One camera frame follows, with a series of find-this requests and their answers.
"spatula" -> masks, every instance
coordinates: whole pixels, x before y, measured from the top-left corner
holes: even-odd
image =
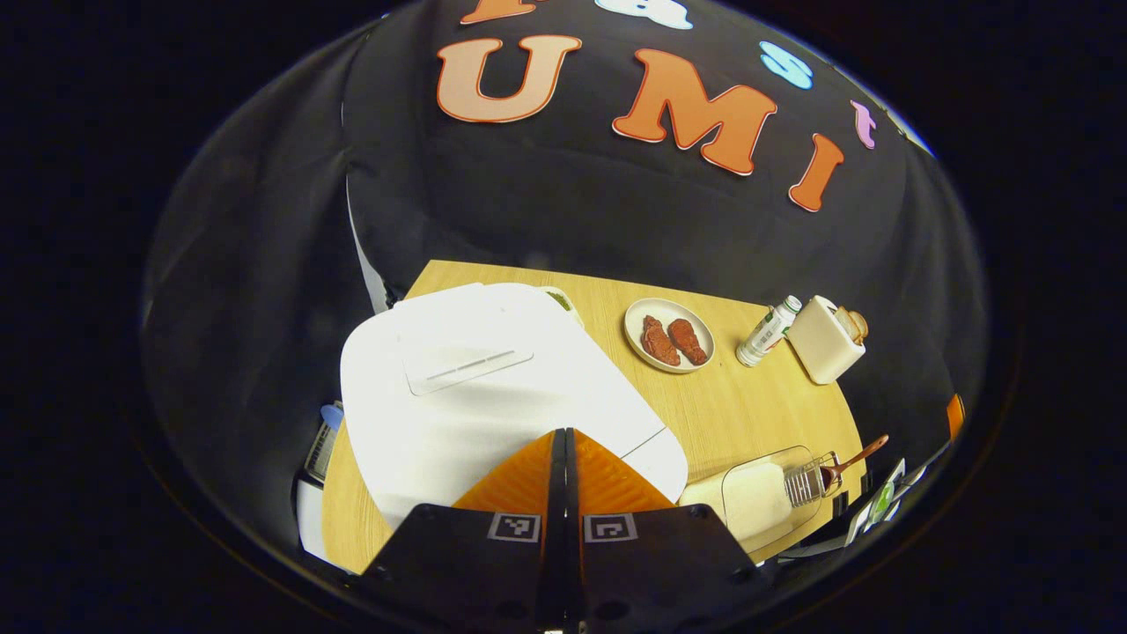
[[[842,476],[842,472],[844,472],[846,468],[849,468],[851,465],[853,465],[853,463],[857,463],[861,458],[866,458],[868,456],[871,456],[877,449],[880,449],[881,447],[884,447],[886,443],[888,443],[888,435],[887,434],[885,436],[878,438],[877,440],[873,440],[872,443],[870,443],[869,446],[866,447],[864,449],[862,449],[860,454],[858,454],[857,456],[853,456],[852,458],[850,458],[849,461],[842,463],[841,465],[836,465],[836,466],[833,466],[833,467],[827,467],[825,465],[822,465],[822,485],[823,485],[823,488],[824,489],[829,489],[829,485],[835,480],[837,480],[837,479],[840,479]]]

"small container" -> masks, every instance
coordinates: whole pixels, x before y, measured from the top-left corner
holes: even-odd
[[[769,310],[747,340],[739,345],[736,359],[748,368],[758,366],[763,357],[782,341],[801,309],[802,302],[797,296],[787,295],[787,300]]]

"raw meat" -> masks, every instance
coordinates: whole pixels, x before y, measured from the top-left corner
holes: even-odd
[[[641,322],[641,328],[642,350],[663,364],[668,364],[669,366],[681,365],[681,356],[673,348],[673,342],[669,341],[669,338],[665,336],[665,329],[662,328],[660,322],[647,314],[646,319]]]
[[[708,361],[708,355],[701,350],[701,345],[696,341],[696,333],[693,332],[693,325],[687,320],[674,320],[669,324],[669,339],[673,340],[673,346],[677,347],[677,350],[685,354],[693,366],[700,366]]]

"pink letter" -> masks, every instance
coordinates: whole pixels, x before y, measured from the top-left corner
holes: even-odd
[[[853,99],[850,99],[849,102],[853,106],[853,109],[857,110],[857,116],[853,117],[853,125],[857,126],[857,137],[861,140],[861,143],[863,143],[866,148],[869,148],[870,150],[876,148],[877,143],[872,140],[869,131],[877,128],[877,122],[872,120],[872,117],[869,116],[869,108],[862,106]]]

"black fabric backdrop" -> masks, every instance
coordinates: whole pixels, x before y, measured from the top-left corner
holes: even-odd
[[[870,471],[900,457],[911,468],[942,446],[951,395],[974,407],[988,310],[974,236],[935,159],[816,55],[722,7],[684,2],[691,30],[558,2],[459,26],[474,3],[405,7],[303,60],[216,131],[174,191],[145,277],[149,385],[172,446],[229,517],[298,548],[292,477],[317,407],[339,396],[344,340],[371,314],[346,177],[356,232],[392,294],[431,258],[450,258],[758,303],[817,293],[860,310],[868,352],[840,384],[862,441],[891,437]],[[524,74],[517,41],[536,34],[584,42],[542,111],[488,125],[438,109],[438,48],[500,38],[481,88],[504,96]],[[814,88],[767,71],[761,39],[804,59]],[[744,83],[778,102],[753,175],[708,163],[700,144],[611,131],[640,84],[641,47],[693,62],[710,96]],[[873,114],[875,150],[857,139],[850,99]],[[787,189],[814,132],[845,162],[808,213]]]

